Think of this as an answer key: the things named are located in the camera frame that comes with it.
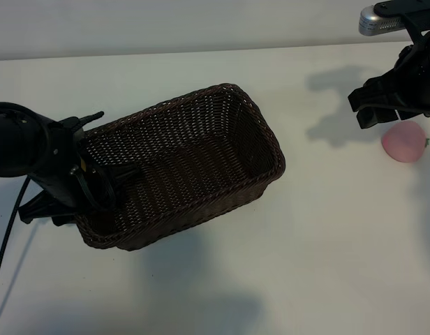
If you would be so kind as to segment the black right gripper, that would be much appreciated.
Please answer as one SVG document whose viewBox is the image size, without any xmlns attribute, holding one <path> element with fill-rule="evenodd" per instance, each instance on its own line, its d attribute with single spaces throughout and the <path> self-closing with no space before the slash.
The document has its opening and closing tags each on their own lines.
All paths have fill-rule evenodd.
<svg viewBox="0 0 430 335">
<path fill-rule="evenodd" d="M 348 95 L 359 127 L 398 120 L 395 93 L 407 111 L 430 117 L 430 31 L 402 49 L 394 73 L 370 78 Z"/>
</svg>

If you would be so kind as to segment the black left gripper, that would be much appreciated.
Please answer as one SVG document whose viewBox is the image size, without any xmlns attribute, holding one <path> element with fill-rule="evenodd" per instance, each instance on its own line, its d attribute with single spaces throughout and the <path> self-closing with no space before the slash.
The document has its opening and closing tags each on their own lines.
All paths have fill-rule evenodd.
<svg viewBox="0 0 430 335">
<path fill-rule="evenodd" d="M 19 206 L 18 214 L 24 223 L 50 218 L 55 226 L 75 224 L 76 214 L 113 208 L 123 199 L 128 184 L 143 177 L 139 166 L 102 168 L 90 156 L 82 143 L 83 126 L 97 117 L 40 120 L 47 133 L 47 151 L 32 172 L 32 180 L 43 191 Z"/>
</svg>

